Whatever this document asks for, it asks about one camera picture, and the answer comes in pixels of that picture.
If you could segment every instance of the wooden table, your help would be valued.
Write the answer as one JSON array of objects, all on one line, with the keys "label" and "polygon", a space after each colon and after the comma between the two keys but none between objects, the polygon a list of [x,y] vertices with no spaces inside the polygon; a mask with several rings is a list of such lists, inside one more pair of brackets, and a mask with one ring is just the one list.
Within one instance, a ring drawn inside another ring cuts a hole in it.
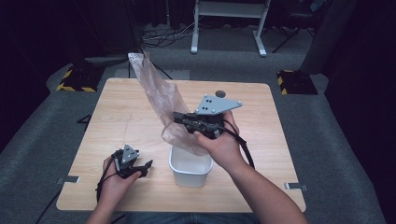
[{"label": "wooden table", "polygon": [[[298,182],[288,145],[268,85],[258,83],[173,80],[190,111],[204,94],[222,90],[226,98],[240,100],[233,110],[241,137],[256,169],[283,189],[305,210],[300,189],[285,189]],[[106,82],[90,125],[82,139],[69,175],[78,183],[64,183],[60,210],[93,210],[95,189],[105,158],[125,144],[140,150],[138,164],[154,160],[148,176],[138,179],[120,203],[120,211],[251,212],[231,178],[214,164],[201,188],[180,187],[169,167],[170,145],[161,139],[163,124],[157,118],[137,79],[111,78]]]}]

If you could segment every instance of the metal stand leg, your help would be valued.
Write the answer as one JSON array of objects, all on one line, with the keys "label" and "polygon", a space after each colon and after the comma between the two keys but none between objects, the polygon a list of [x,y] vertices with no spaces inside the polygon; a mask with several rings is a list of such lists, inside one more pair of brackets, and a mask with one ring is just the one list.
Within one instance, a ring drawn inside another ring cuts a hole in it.
[{"label": "metal stand leg", "polygon": [[194,31],[192,33],[191,53],[195,54],[198,52],[198,16],[199,16],[199,0],[195,0],[194,10]]},{"label": "metal stand leg", "polygon": [[267,17],[268,8],[270,6],[271,0],[266,0],[264,4],[264,8],[262,9],[262,17],[260,18],[259,30],[253,31],[254,39],[256,40],[257,48],[259,49],[259,53],[262,57],[267,56],[267,52],[265,51],[264,45],[262,44],[262,27],[264,26],[265,18]]}]

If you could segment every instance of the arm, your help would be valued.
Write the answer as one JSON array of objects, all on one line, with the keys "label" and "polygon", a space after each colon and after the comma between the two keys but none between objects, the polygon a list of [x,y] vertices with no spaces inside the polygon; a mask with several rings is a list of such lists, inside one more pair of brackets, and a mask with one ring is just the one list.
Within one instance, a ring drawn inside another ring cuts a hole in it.
[{"label": "arm", "polygon": [[[224,119],[238,131],[231,111],[224,114]],[[228,123],[224,124],[227,129],[233,129]],[[223,133],[214,140],[198,132],[194,135],[198,144],[230,175],[260,223],[307,223],[300,208],[285,192],[245,162],[230,134]]]},{"label": "arm", "polygon": [[[110,158],[104,161],[103,169],[105,170]],[[116,168],[113,164],[108,167],[106,177],[110,176],[102,186],[102,193],[98,204],[91,213],[87,224],[102,224],[111,223],[111,217],[114,210],[116,209],[123,196],[128,191],[128,188],[136,181],[141,175],[140,172],[136,172],[126,179],[122,179],[116,173]]]}]

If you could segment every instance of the white shelf stand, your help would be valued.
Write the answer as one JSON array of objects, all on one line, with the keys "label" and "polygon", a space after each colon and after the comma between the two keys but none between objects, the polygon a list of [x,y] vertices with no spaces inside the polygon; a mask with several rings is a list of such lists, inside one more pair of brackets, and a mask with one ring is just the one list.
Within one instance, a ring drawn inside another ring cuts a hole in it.
[{"label": "white shelf stand", "polygon": [[271,0],[266,0],[264,4],[206,2],[195,0],[194,30],[192,34],[191,53],[195,54],[198,52],[199,16],[221,16],[260,19],[259,29],[257,31],[253,31],[253,36],[256,40],[256,45],[259,49],[260,55],[262,57],[267,56],[262,43],[261,34],[270,3]]}]

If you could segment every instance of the clear plastic bag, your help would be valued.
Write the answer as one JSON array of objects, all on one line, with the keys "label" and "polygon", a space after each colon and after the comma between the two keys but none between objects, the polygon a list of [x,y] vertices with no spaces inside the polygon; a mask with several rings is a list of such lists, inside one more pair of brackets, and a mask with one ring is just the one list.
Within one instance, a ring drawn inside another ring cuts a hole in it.
[{"label": "clear plastic bag", "polygon": [[194,155],[207,155],[207,150],[198,145],[194,135],[188,133],[184,125],[173,122],[174,111],[190,113],[178,92],[177,85],[166,82],[160,76],[157,69],[149,60],[149,54],[147,52],[144,54],[129,53],[128,58],[140,85],[145,90],[148,101],[163,123],[164,128],[161,138],[165,142],[182,148]]}]

